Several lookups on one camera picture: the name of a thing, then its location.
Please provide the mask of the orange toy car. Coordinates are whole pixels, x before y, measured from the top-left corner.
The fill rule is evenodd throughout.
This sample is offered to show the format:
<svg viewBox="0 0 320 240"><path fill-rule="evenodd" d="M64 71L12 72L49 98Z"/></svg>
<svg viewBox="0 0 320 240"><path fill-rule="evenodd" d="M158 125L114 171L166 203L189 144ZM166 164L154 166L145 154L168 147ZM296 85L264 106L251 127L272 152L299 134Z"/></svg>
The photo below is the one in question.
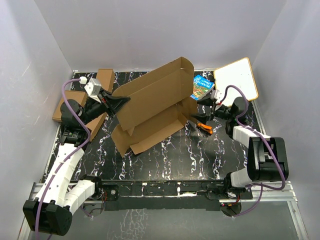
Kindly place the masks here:
<svg viewBox="0 0 320 240"><path fill-rule="evenodd" d="M203 123L198 122L197 127L200 128L201 130L207 132L209 135L213 134L213 128L209 125L205 125Z"/></svg>

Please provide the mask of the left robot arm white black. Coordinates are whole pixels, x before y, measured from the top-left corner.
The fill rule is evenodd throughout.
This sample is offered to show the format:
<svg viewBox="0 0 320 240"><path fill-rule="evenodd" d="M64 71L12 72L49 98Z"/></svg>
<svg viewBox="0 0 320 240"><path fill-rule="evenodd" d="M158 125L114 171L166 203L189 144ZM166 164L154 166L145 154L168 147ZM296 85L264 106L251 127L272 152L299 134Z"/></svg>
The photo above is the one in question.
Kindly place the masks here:
<svg viewBox="0 0 320 240"><path fill-rule="evenodd" d="M91 139L86 124L104 113L113 117L129 100L128 96L112 96L105 90L100 90L85 106L74 99L64 99L60 106L64 129L58 156L39 192L33 200L26 200L22 208L36 234L64 236L77 209L88 198L97 200L103 195L102 181L93 175L85 175L71 189L68 187Z"/></svg>

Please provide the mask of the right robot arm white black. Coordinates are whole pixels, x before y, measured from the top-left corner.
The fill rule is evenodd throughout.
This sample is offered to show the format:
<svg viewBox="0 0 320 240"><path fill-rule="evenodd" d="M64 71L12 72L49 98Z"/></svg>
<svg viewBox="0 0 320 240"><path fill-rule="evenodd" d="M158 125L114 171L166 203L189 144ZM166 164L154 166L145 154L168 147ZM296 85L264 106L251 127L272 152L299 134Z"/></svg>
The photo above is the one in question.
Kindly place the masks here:
<svg viewBox="0 0 320 240"><path fill-rule="evenodd" d="M226 120L226 134L247 148L246 167L226 175L223 180L223 194L233 199L246 188L253 186L283 190L289 176L284 139L262 134L247 125L246 114L249 103L242 97L237 97L230 107L216 101L209 96L197 100L198 105L208 106L211 109L209 112L195 113L191 116L202 124L206 124L214 117Z"/></svg>

